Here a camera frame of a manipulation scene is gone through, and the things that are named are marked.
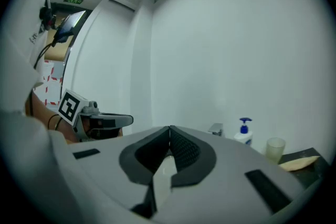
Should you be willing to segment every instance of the table surface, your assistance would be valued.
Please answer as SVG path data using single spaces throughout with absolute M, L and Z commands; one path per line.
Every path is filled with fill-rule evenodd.
M 285 154 L 281 157 L 279 164 L 286 163 L 294 159 L 311 157 L 311 156 L 320 156 L 320 157 L 311 165 L 303 169 L 290 172 L 302 183 L 304 188 L 308 188 L 316 180 L 322 178 L 329 168 L 329 164 L 327 163 L 327 161 L 313 147 L 304 151 Z

